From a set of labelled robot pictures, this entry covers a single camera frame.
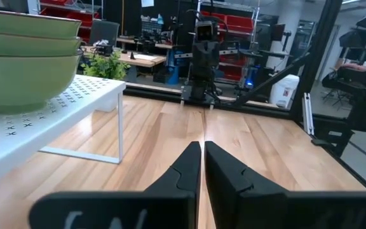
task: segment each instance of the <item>red drawer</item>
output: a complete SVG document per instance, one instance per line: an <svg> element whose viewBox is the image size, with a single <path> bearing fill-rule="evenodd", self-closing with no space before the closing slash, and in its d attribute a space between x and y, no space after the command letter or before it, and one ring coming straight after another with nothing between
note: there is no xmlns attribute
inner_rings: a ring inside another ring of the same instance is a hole
<svg viewBox="0 0 366 229"><path fill-rule="evenodd" d="M61 5L64 6L64 4L67 2L68 0L40 0L41 3L46 3L46 4L56 4L56 5Z"/></svg>
<svg viewBox="0 0 366 229"><path fill-rule="evenodd" d="M240 81L242 68L232 66L219 66L219 70L224 72L224 79Z"/></svg>
<svg viewBox="0 0 366 229"><path fill-rule="evenodd" d="M90 40L90 33L91 29L80 28L77 36L79 36L84 42L88 43Z"/></svg>
<svg viewBox="0 0 366 229"><path fill-rule="evenodd" d="M228 15L227 25L229 30L238 32L251 33L252 30L254 29L254 23L252 22L252 19L246 17L237 17Z"/></svg>
<svg viewBox="0 0 366 229"><path fill-rule="evenodd" d="M51 16L51 17L66 18L67 14L69 14L69 11L67 11L67 10L62 10L62 9L57 9L57 8L49 8L49 7L46 7L45 9L43 9L41 11L41 15Z"/></svg>
<svg viewBox="0 0 366 229"><path fill-rule="evenodd" d="M87 13L70 12L67 18L76 19L81 21L81 26L91 27L93 24L93 18ZM94 18L98 18L98 13L94 14Z"/></svg>
<svg viewBox="0 0 366 229"><path fill-rule="evenodd" d="M243 67L245 65L245 58L240 57L238 59L234 55L231 55L231 56L230 55L222 55L222 56L220 56L220 62L235 64L236 66Z"/></svg>

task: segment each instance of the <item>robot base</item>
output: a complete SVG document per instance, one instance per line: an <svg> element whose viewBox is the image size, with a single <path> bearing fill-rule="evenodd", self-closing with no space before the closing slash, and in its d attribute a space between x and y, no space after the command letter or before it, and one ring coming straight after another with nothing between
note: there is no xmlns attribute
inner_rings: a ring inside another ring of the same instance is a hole
<svg viewBox="0 0 366 229"><path fill-rule="evenodd" d="M183 86L182 87L182 97L180 98L180 105L183 106L185 102L192 102L196 104L202 104L210 106L210 110L214 109L215 99L208 94L205 94L203 100L195 99L191 96L191 90L193 86Z"/></svg>

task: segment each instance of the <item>floor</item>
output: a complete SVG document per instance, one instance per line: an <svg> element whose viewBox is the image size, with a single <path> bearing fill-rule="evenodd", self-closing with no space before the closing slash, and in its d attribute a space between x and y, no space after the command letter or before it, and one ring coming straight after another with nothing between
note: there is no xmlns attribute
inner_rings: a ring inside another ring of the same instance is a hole
<svg viewBox="0 0 366 229"><path fill-rule="evenodd" d="M125 97L120 165L36 153L0 181L0 229L24 229L31 205L63 190L144 190L191 141L214 141L289 190L364 190L294 122ZM117 155L116 112L95 112L50 144ZM202 185L199 228L215 228Z"/></svg>
<svg viewBox="0 0 366 229"><path fill-rule="evenodd" d="M154 83L152 78L139 78L139 83L145 85L152 85L157 87L167 87L172 89L180 89L184 84L181 81L178 85L165 85L162 83ZM216 84L223 90L223 96L235 98L234 88L231 85ZM335 117L347 117L349 115L350 106L347 102L343 104L333 105L336 100L328 99L324 101L322 97L325 96L328 90L321 86L321 83L316 82L311 91L312 107L315 114L329 115ZM355 132L355 135L351 138L351 142L344 151L342 159L350 164L361 176L366 179L366 133Z"/></svg>

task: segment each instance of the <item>monitor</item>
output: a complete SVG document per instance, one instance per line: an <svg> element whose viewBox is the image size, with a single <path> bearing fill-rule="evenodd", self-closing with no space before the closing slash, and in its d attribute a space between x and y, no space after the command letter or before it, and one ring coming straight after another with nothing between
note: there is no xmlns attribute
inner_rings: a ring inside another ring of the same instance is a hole
<svg viewBox="0 0 366 229"><path fill-rule="evenodd" d="M339 38L340 46L343 48L365 48L366 30L355 29L349 31Z"/></svg>
<svg viewBox="0 0 366 229"><path fill-rule="evenodd" d="M285 24L271 26L271 40L282 41L283 33L285 32Z"/></svg>

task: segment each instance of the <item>white container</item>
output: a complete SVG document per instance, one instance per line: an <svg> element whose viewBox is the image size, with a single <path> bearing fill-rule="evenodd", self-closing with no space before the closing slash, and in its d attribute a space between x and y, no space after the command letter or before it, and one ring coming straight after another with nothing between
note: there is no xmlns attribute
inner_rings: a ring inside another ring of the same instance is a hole
<svg viewBox="0 0 366 229"><path fill-rule="evenodd" d="M281 81L275 83L272 86L271 97L269 98L270 104L275 104L280 108L287 108L289 102L299 85L299 77L289 74Z"/></svg>

